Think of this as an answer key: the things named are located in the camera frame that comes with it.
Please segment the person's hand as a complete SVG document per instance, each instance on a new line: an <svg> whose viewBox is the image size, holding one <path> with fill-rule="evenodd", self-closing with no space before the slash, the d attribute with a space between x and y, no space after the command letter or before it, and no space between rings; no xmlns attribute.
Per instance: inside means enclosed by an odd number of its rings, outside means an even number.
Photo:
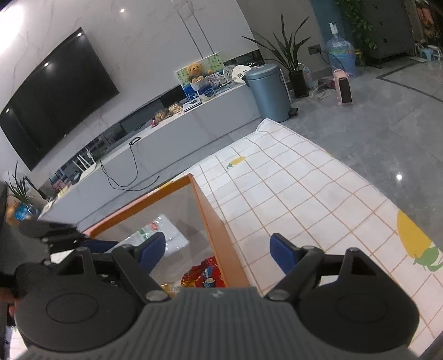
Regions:
<svg viewBox="0 0 443 360"><path fill-rule="evenodd" d="M19 299L16 299L8 288L1 288L0 289L0 300L1 303L5 303L7 305L7 310L9 317L14 320L15 314L17 312L17 305L19 302Z"/></svg>

